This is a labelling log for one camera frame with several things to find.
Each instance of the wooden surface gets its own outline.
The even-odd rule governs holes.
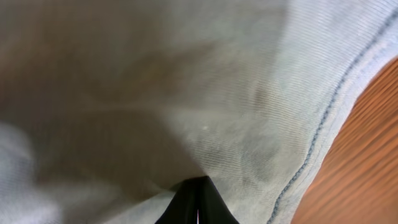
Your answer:
[[[398,60],[358,99],[292,224],[398,223]]]

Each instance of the seam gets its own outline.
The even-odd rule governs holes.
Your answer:
[[[309,160],[311,159],[311,155],[312,155],[312,152],[314,150],[315,143],[318,140],[320,131],[322,130],[323,125],[325,124],[325,121],[328,118],[328,115],[330,113],[330,110],[331,110],[332,106],[334,105],[334,103],[335,103],[335,101],[337,99],[337,96],[339,94],[339,90],[341,89],[341,87],[343,86],[344,82],[346,81],[346,77],[354,69],[354,67],[361,61],[361,59],[364,57],[366,52],[368,52],[368,50],[371,47],[373,47],[378,42],[378,40],[381,38],[381,36],[386,32],[387,28],[389,28],[391,26],[392,22],[395,19],[397,19],[397,18],[398,18],[398,9],[395,9],[392,12],[392,14],[385,20],[385,22],[383,23],[381,28],[378,30],[376,35],[373,37],[373,39],[370,41],[370,43],[368,43],[367,46],[365,46],[365,48],[362,49],[362,51],[355,57],[355,59],[351,62],[351,64],[346,69],[345,73],[343,74],[343,76],[341,77],[340,81],[338,82],[337,87],[335,88],[335,90],[334,90],[334,92],[332,94],[331,100],[330,100],[328,106],[326,107],[326,110],[325,110],[325,112],[324,112],[324,114],[322,116],[320,124],[318,125],[318,128],[315,131],[315,134],[314,134],[313,139],[311,141],[310,149],[307,152],[307,156],[306,156],[306,158],[304,160],[304,163],[298,169],[298,171],[294,174],[294,176],[289,180],[287,185],[283,188],[283,190],[279,194],[278,198],[275,201],[274,209],[272,211],[271,217],[267,221],[267,224],[271,224],[275,220],[275,217],[278,215],[278,212],[279,212],[280,201],[282,200],[282,198],[286,194],[286,192],[291,188],[293,183],[301,176],[301,173],[304,171],[304,169],[306,168]]]
[[[379,50],[379,51],[372,57],[372,59],[370,60],[371,62],[367,63],[367,64],[359,71],[359,74],[364,73],[367,69],[369,69],[370,66],[373,66],[374,63],[375,63],[375,61],[376,61],[377,59],[380,58],[380,55],[382,55],[382,54],[386,51],[386,49],[388,49],[388,48],[389,48],[391,45],[393,45],[393,44],[394,44],[394,42],[389,42],[386,46],[384,46],[383,48],[380,48],[380,50]],[[361,75],[358,75],[358,76],[354,79],[353,84],[354,84],[356,81],[358,81],[360,77],[361,77]],[[333,123],[335,123],[335,121],[336,121],[336,117],[333,119],[333,121],[332,121],[331,123],[333,124]],[[323,142],[321,143],[321,145],[320,145],[320,150],[323,149],[323,147],[324,147],[324,145],[325,145],[325,142],[326,142],[326,139],[323,140]],[[310,175],[310,173],[307,173],[307,175],[306,175],[305,177],[302,178],[303,180],[302,180],[299,184],[297,184],[297,186],[296,186],[296,188],[295,188],[294,190],[297,190],[297,188],[299,187],[299,185],[302,184],[302,182],[304,181],[304,179],[306,179],[309,175]]]

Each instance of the cloth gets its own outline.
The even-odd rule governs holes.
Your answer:
[[[0,1],[0,223],[154,223],[209,175],[289,223],[398,1]]]

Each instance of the ribbed fabric texture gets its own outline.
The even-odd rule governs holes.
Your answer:
[[[398,54],[398,2],[0,1],[0,224],[155,223],[209,175],[289,223]]]

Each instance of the black object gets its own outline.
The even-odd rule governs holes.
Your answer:
[[[184,180],[155,224],[239,224],[211,179]]]

